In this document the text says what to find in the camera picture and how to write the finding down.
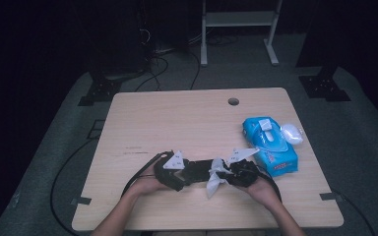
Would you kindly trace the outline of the person's right hand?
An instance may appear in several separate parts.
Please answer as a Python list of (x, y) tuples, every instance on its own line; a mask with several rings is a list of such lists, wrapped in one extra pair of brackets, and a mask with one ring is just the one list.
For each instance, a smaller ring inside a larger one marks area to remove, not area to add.
[(243, 191), (264, 207), (271, 207), (279, 202), (273, 187), (263, 179), (257, 179), (249, 187), (243, 188)]

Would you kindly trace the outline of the white metal stand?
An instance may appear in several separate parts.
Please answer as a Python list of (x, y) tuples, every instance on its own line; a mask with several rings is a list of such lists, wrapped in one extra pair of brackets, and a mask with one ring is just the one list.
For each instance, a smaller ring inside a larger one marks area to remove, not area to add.
[(276, 8), (272, 11), (256, 12), (217, 12), (207, 11), (207, 0), (202, 2), (200, 64), (208, 65), (207, 29), (210, 28), (238, 28), (238, 27), (269, 27), (268, 37), (264, 39), (270, 62), (273, 66), (280, 64), (273, 47), (273, 40), (278, 25), (283, 0), (277, 0)]

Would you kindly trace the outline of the white wet wipe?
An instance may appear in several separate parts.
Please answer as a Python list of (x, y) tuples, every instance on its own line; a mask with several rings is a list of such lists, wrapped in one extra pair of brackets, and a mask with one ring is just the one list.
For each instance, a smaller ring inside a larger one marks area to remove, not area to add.
[(219, 176), (219, 174), (231, 174), (231, 171), (226, 166), (225, 162), (221, 158), (215, 158), (212, 161), (211, 168), (209, 170), (210, 178), (207, 182), (207, 196), (210, 199), (217, 191), (221, 183), (226, 183), (226, 180)]

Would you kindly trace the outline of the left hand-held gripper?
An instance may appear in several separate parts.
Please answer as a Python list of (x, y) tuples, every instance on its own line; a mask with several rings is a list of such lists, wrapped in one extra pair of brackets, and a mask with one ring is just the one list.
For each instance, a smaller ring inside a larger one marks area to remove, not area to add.
[(180, 150), (159, 153), (154, 167), (155, 176), (163, 185), (179, 192), (189, 185), (183, 177), (183, 171), (188, 163), (189, 160), (183, 157)]

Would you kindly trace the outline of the blue wet wipes pack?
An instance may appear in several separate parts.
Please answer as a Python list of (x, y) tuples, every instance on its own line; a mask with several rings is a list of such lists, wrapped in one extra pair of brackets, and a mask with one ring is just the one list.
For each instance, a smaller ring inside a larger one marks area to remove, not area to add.
[(298, 155), (293, 146), (303, 142), (302, 135), (292, 124), (280, 126), (272, 117), (247, 118), (243, 134), (252, 148), (256, 162), (272, 177), (298, 170)]

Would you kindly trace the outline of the blue toy car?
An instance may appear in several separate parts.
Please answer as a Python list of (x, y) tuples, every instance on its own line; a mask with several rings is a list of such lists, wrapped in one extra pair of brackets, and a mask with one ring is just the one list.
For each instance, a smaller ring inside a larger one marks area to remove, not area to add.
[(211, 159), (189, 161), (182, 172), (185, 182), (188, 184), (207, 182), (210, 179), (212, 164)]

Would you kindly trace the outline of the grey tape strip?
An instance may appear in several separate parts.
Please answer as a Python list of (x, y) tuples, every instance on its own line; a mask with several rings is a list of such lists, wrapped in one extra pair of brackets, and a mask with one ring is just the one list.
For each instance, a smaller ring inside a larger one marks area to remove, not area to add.
[(320, 195), (322, 201), (334, 200), (336, 202), (342, 202), (344, 199), (341, 194), (338, 193), (323, 193)]
[(77, 206), (77, 205), (86, 205), (88, 206), (91, 203), (92, 199), (85, 198), (85, 197), (77, 197), (71, 200), (70, 205)]

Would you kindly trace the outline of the person's left hand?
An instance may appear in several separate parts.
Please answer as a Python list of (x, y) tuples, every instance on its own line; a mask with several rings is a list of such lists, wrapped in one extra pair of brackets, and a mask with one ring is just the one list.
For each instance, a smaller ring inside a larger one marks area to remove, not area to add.
[(168, 187), (163, 185), (154, 174), (144, 174), (129, 187), (125, 197), (138, 199), (143, 195), (148, 195), (159, 190), (167, 190)]

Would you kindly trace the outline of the black stand base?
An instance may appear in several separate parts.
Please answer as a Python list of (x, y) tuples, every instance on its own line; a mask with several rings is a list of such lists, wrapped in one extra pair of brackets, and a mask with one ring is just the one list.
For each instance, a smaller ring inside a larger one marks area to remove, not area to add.
[(122, 83), (116, 80), (104, 79), (93, 81), (87, 94), (82, 96), (79, 106), (92, 106), (95, 102), (110, 102), (119, 93)]
[(317, 75), (300, 76), (299, 80), (310, 98), (325, 98), (330, 102), (350, 101), (347, 93), (334, 81), (336, 66), (324, 66)]

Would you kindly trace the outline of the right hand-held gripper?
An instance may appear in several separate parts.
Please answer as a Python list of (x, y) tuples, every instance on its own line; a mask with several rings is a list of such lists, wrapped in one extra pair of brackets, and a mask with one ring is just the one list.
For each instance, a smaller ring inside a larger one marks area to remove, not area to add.
[(259, 150), (257, 148), (235, 148), (228, 158), (229, 174), (225, 175), (226, 181), (234, 186), (249, 187), (258, 177), (256, 164), (248, 160)]

